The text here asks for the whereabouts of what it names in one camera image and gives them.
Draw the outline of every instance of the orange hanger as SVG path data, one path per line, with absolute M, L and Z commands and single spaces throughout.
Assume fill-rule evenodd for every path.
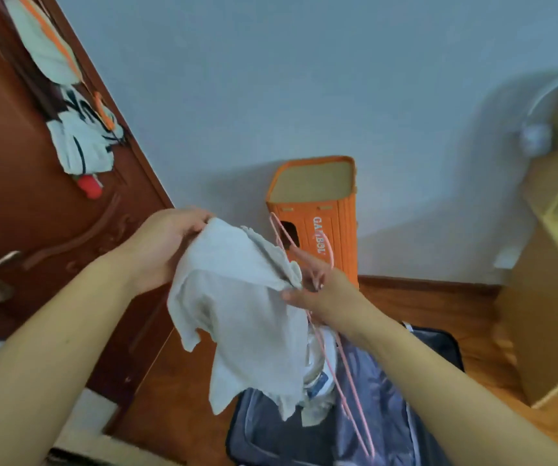
M 70 69 L 72 69 L 74 74 L 78 77 L 78 81 L 80 83 L 82 83 L 83 85 L 85 85 L 87 87 L 87 90 L 91 91 L 91 88 L 89 88 L 87 83 L 85 83 L 85 81 L 82 77 L 82 72 L 78 68 L 78 65 L 76 65 L 76 62 L 74 61 L 74 59 L 72 58 L 70 53 L 67 51 L 67 49 L 65 49 L 65 47 L 63 46 L 63 44 L 61 43 L 61 41 L 59 39 L 59 36 L 57 35 L 56 32 L 54 32 L 54 29 L 52 29 L 52 27 L 50 26 L 50 23 L 48 23 L 48 21 L 46 21 L 44 19 L 42 14 L 38 10 L 35 9 L 35 7 L 30 2 L 30 0 L 19 0 L 19 1 L 22 3 L 22 5 L 24 5 L 26 10 L 30 14 L 32 14 L 33 17 L 38 21 L 38 23 L 40 24 L 41 30 L 46 35 L 46 37 L 56 46 L 58 51 L 61 54 L 63 54 L 63 56 L 65 57 L 65 60 L 67 60 L 67 64 L 69 65 Z M 93 93 L 93 98 L 94 98 L 94 101 L 96 102 L 96 109 L 97 109 L 98 114 L 100 115 L 100 118 L 102 119 L 102 121 L 104 121 L 104 124 L 106 125 L 106 127 L 108 128 L 109 131 L 114 131 L 115 130 L 115 123 L 104 111 L 104 103 L 103 103 L 103 100 L 102 100 L 102 95 L 98 91 L 96 91 L 96 92 Z

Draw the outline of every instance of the baseboard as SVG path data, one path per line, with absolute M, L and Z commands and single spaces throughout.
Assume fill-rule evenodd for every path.
M 410 278 L 392 278 L 391 276 L 359 275 L 361 286 L 377 288 L 410 289 L 412 291 L 443 291 L 445 293 L 469 293 L 496 297 L 501 290 L 500 284 L 437 282 L 432 280 L 412 280 Z

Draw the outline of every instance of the floor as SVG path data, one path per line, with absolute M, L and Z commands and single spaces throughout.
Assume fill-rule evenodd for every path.
M 558 398 L 540 410 L 524 404 L 492 296 L 372 286 L 361 290 L 397 320 L 449 331 L 459 341 L 467 374 L 558 442 Z M 208 337 L 186 353 L 177 334 L 171 336 L 115 435 L 189 466 L 232 466 L 225 436 L 234 405 L 212 414 L 207 400 L 212 358 Z

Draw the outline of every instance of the orange storage basket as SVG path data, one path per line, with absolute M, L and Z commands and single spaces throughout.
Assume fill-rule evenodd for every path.
M 266 205 L 303 250 L 329 261 L 320 231 L 329 238 L 335 266 L 357 282 L 357 168 L 352 157 L 293 160 L 277 170 Z

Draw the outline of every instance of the white wall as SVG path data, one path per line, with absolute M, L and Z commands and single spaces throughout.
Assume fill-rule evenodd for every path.
M 277 165 L 358 167 L 361 274 L 497 282 L 558 0 L 58 0 L 177 206 L 267 228 Z
M 100 433 L 115 413 L 117 405 L 95 392 L 84 389 L 65 428 Z

